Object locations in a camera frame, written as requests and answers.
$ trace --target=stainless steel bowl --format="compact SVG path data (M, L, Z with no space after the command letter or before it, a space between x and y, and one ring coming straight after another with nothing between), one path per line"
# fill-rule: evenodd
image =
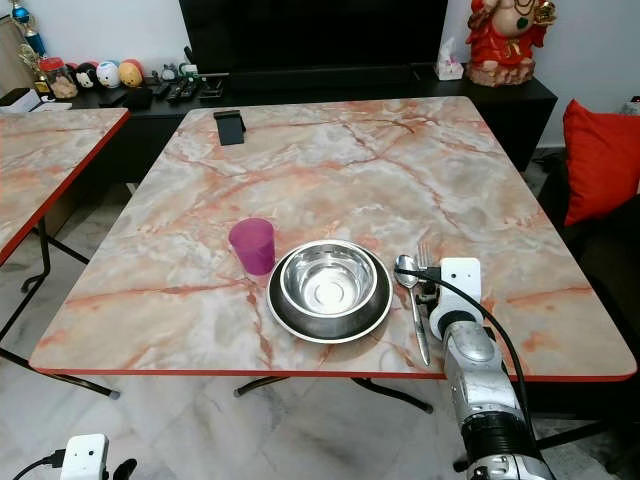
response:
M378 276L371 258L342 240L306 243L282 267L280 288L300 313L317 318L346 317L364 307Z
M267 286L267 304L274 318L287 331L315 343L345 343L356 340L380 325L391 307L393 290L391 277L379 258L361 249L374 265L376 288L368 302L360 309L341 316L306 315L285 298L281 288L284 265L299 250L286 254L275 266Z

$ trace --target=red table edge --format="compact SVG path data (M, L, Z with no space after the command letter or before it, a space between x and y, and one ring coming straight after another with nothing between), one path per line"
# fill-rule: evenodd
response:
M148 376L201 376L201 377L316 377L316 378L396 378L406 380L444 380L444 373L384 373L384 372L327 372L287 370L100 370L83 368L32 368L48 375L148 375ZM615 383L628 380L637 371L623 375L569 376L569 375L525 375L527 382L551 383ZM515 375L509 375L516 381Z
M45 200L45 202L38 208L31 218L27 220L24 226L16 232L9 242L4 246L2 250L0 250L0 265L2 265L13 253L13 251L18 248L18 245L24 240L24 237L27 236L32 227L34 227L42 217L49 211L49 209L53 206L53 204L60 198L60 196L64 193L64 191L69 187L71 182L73 182L78 175L85 169L85 167L93 160L93 158L102 150L102 148L107 144L111 137L115 135L115 133L120 130L122 125L129 119L131 116L130 111L126 111L122 117L109 129L109 131L100 139L98 143L91 149L91 151L87 154L84 159L76 165L73 171L69 174L67 178L56 188L53 193Z

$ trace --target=white wall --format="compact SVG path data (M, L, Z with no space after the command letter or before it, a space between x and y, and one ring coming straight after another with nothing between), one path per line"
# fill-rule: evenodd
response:
M559 100L541 145L564 143L562 114L572 98L594 111L618 111L640 95L640 0L555 0L558 22L536 50L536 76ZM443 39L469 58L471 0L449 0ZM178 0L24 0L39 19L47 50L66 61L139 59L147 70L183 61L189 38ZM9 10L0 0L0 14Z
M540 142L563 145L562 115L572 98L587 108L617 112L640 95L639 0L555 0L558 21L536 50L536 77L558 96ZM449 0L443 40L456 38L456 52L469 58L470 0Z
M47 53L67 62L140 60L147 75L184 61L189 37L178 0L24 0Z

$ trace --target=purple plastic cup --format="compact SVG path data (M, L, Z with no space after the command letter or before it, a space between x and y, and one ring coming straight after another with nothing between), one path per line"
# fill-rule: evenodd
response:
M265 275L276 264L273 225L262 218L247 218L234 225L229 243L251 275Z

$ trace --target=metal table leg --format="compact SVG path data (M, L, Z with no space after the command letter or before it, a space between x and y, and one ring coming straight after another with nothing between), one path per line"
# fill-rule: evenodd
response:
M264 387L266 385L270 385L272 383L280 382L282 380L286 380L289 377L263 377L252 382L243 385L242 387L236 388L233 391L234 397L241 397L245 393L250 392L251 390L255 390L256 388Z
M289 378L289 377L263 377L263 378L259 378L257 380L253 380L253 381L247 383L246 385L243 385L243 386L241 386L239 388L236 388L233 391L233 395L235 397L241 397L242 395L244 395L245 393L250 392L251 390L255 390L256 388L264 387L264 386L270 385L272 383L280 382L282 380L286 380L287 378ZM396 398L398 400L402 400L403 402L410 403L411 405L413 405L414 407L419 408L423 412L426 412L426 413L432 413L433 412L433 406L429 405L428 403L423 402L422 400L418 400L417 398L412 397L411 395L408 395L408 394L406 394L404 392L399 392L397 390L393 390L392 388L387 388L387 387L383 387L381 385L376 385L375 383L373 383L371 381L370 378L352 378L351 380L353 380L355 383L357 383L361 387L366 388L367 390L370 390L372 392L379 393L379 394L385 395L387 397Z
M79 253L75 252L74 250L71 250L66 245L61 244L57 240L52 239L51 237L49 237L47 235L46 229L45 229L44 218L42 218L38 222L38 229L36 231L38 233L38 236L40 237L40 249L42 251L43 270L42 270L41 274L35 275L33 277L30 277L30 278L27 278L24 281L24 283L22 284L21 290L23 292L26 292L27 295L22 299L22 301L20 302L20 305L18 305L18 308L16 308L16 310L13 312L13 314L11 314L11 316L9 317L9 320L7 321L7 323L4 325L4 327L2 327L2 330L0 330L0 341L2 341L2 339L7 335L7 333L9 333L9 330L11 329L13 324L16 322L16 320L18 319L18 317L20 316L22 311L25 309L25 307L27 306L27 304L29 303L31 298L33 298L33 296L35 295L36 291L44 283L44 280L47 277L47 275L49 275L49 273L51 272L51 259L49 257L49 243L53 244L53 242L51 242L51 240L53 240L55 242L54 245L57 248L60 248L65 253L71 255L72 257L76 258L77 260L79 260L79 261L81 261L83 263L88 263L88 260L85 257L83 257L82 255L80 255ZM44 375L46 377L50 377L50 378L53 378L55 380L60 380L62 382L71 383L72 385L76 385L78 387L87 388L87 389L92 390L92 391L94 391L96 393L100 393L102 395L106 395L109 398L116 399L116 398L118 398L120 396L120 392L117 392L115 390L111 390L111 389L103 387L101 385L97 385L97 384L95 384L93 382L89 382L88 380L82 380L80 378L72 377L70 375L49 375L49 374L45 374L45 373L40 373L37 370L35 370L34 368L32 368L31 365L29 365L29 362L25 358L22 358L22 357L16 355L15 353L9 352L8 350L5 350L3 348L0 348L0 358L4 358L5 360L8 360L9 362L12 362L12 363L14 363L14 364L16 364L16 365L18 365L18 366L20 366L22 368L26 368L27 370L30 370L30 371L35 372L35 373L38 373L40 375Z
M4 358L5 360L8 360L11 363L18 365L19 367L26 368L27 370L30 370L40 375L44 375L45 377L53 378L55 380L60 380L61 382L71 383L72 385L86 388L88 390L92 390L96 393L112 398L114 400L120 397L120 392L111 390L107 387L103 387L101 385L90 382L88 380L82 380L80 378L72 377L70 375L53 375L48 373L41 373L35 370L31 365L29 365L29 362L27 361L26 358L22 358L16 355L15 353L11 353L8 350L5 350L4 348L0 348L0 358Z
M536 442L536 446L540 450L546 450L547 448L557 447L558 445L564 445L565 443L575 442L583 438L592 437L599 433L605 432L612 427L612 423L609 421L600 421L584 425L582 427L574 428L567 432L551 435L546 438L541 438Z
M361 387L366 388L367 390L371 390L372 392L379 393L380 395L385 395L387 397L397 398L398 400L402 400L403 402L407 402L413 405L414 407L419 408L423 412L433 413L432 405L429 405L428 403L423 402L422 400L418 400L417 398L412 397L407 393L399 392L398 390L383 387L381 385L376 385L371 381L370 378L352 378L351 380L353 380L355 383L357 383Z

